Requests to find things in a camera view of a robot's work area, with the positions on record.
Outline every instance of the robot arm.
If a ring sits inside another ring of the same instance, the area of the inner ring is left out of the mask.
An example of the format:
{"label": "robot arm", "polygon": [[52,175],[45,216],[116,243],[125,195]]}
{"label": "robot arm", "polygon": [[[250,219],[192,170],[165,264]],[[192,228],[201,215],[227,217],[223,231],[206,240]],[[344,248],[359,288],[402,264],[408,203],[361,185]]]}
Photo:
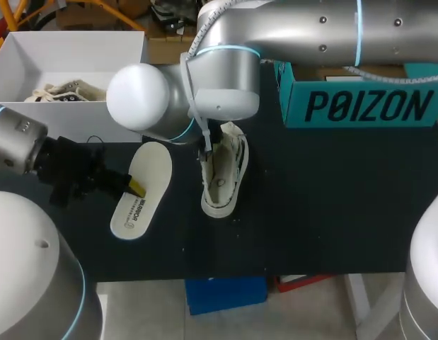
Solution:
{"label": "robot arm", "polygon": [[259,107],[261,58],[318,67],[438,63],[435,0],[214,0],[198,24],[180,64],[118,72],[107,95],[117,123],[182,144],[202,136],[195,113],[249,118]]}
{"label": "robot arm", "polygon": [[106,169],[101,151],[59,137],[47,127],[0,105],[0,168],[16,174],[33,173],[53,186],[52,204],[64,207],[71,197],[82,198],[99,189],[119,200],[123,192],[144,196],[129,174]]}

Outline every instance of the cardboard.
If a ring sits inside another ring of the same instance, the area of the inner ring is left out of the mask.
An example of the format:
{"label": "cardboard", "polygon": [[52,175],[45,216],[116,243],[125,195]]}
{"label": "cardboard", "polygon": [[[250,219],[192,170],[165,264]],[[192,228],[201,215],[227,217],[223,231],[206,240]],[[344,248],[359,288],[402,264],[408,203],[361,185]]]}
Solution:
{"label": "cardboard", "polygon": [[105,102],[23,103],[33,89],[82,79],[107,89],[114,74],[148,62],[143,32],[15,32],[0,49],[0,104],[45,123],[49,136],[86,142],[140,142],[118,125]]}
{"label": "cardboard", "polygon": [[118,0],[120,12],[132,20],[144,15],[150,5],[150,0]]}
{"label": "cardboard", "polygon": [[[104,0],[104,2],[118,9],[116,0]],[[76,26],[104,28],[115,25],[117,20],[112,14],[91,3],[67,4],[65,8],[57,11],[57,26],[62,30]]]}
{"label": "cardboard", "polygon": [[[391,78],[438,75],[438,65],[362,69]],[[288,128],[424,127],[438,118],[438,82],[389,84],[342,68],[305,68],[285,62],[275,62],[275,75]]]}
{"label": "cardboard", "polygon": [[183,35],[167,35],[160,26],[149,22],[148,53],[152,64],[178,64],[180,54],[187,52],[196,34],[196,28],[185,27]]}

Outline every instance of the blue box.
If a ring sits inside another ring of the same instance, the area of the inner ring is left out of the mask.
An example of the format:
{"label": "blue box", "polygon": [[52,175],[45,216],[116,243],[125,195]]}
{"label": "blue box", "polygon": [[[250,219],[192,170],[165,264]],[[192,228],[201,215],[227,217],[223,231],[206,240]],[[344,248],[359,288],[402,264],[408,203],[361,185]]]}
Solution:
{"label": "blue box", "polygon": [[[426,127],[438,118],[438,81],[301,81],[290,63],[274,66],[287,128]],[[409,78],[428,77],[438,75],[438,65],[407,64],[403,71]]]}
{"label": "blue box", "polygon": [[229,310],[267,299],[265,278],[214,278],[185,280],[191,315]]}

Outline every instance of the white cable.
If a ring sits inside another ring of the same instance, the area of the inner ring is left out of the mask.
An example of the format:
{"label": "white cable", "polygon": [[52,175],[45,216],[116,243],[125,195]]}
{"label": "white cable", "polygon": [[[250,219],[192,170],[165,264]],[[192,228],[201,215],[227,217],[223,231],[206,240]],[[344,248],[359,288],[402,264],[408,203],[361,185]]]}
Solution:
{"label": "white cable", "polygon": [[190,46],[190,49],[188,51],[187,59],[190,59],[191,57],[195,56],[204,36],[206,35],[207,31],[211,28],[211,26],[217,21],[217,19],[220,18],[220,16],[227,9],[244,1],[248,1],[248,0],[228,0],[227,2],[220,5],[219,8],[216,8],[214,10],[214,12],[209,16],[206,22],[198,30],[197,35],[195,36],[195,39],[193,40],[192,45]]}
{"label": "white cable", "polygon": [[438,81],[438,76],[427,76],[425,78],[391,78],[388,76],[378,76],[377,74],[372,74],[366,71],[362,71],[361,69],[358,69],[353,66],[346,66],[343,67],[343,69],[356,74],[358,76],[364,77],[366,79],[374,80],[374,81],[380,81],[382,83],[390,83],[390,84],[424,84],[424,83],[431,83],[433,81]]}
{"label": "white cable", "polygon": [[187,53],[185,52],[181,53],[180,56],[180,70],[181,70],[181,79],[183,80],[185,95],[187,96],[189,103],[188,114],[190,113],[193,115],[195,121],[202,129],[202,134],[205,143],[205,151],[206,152],[212,151],[211,132],[209,131],[207,119],[201,118],[200,113],[197,110],[197,105],[195,104],[195,96],[193,95],[192,82],[190,80],[189,67],[187,64]]}

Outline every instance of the black table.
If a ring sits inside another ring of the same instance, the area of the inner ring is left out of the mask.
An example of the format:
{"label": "black table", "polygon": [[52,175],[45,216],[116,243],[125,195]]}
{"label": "black table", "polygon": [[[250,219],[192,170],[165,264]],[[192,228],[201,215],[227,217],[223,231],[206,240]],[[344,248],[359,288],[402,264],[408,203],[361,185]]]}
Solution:
{"label": "black table", "polygon": [[[146,234],[116,239],[115,202],[94,193],[48,205],[32,176],[0,173],[0,190],[43,207],[96,281],[403,271],[410,238],[438,193],[438,127],[288,130],[271,66],[260,112],[239,125],[252,147],[236,214],[207,217],[194,147],[168,146],[171,184]],[[107,144],[126,171],[138,144]]]}

